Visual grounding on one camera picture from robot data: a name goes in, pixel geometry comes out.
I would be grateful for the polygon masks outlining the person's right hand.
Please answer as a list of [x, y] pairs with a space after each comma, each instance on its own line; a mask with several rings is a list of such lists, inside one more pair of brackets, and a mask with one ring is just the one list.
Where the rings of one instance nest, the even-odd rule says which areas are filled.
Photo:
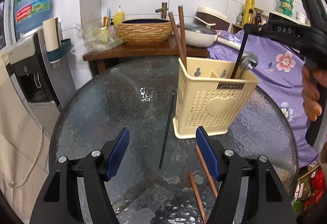
[[305, 114], [311, 122], [317, 120], [322, 114], [322, 107], [319, 104], [320, 94], [317, 87], [310, 81], [310, 72], [304, 65], [302, 68], [302, 97]]

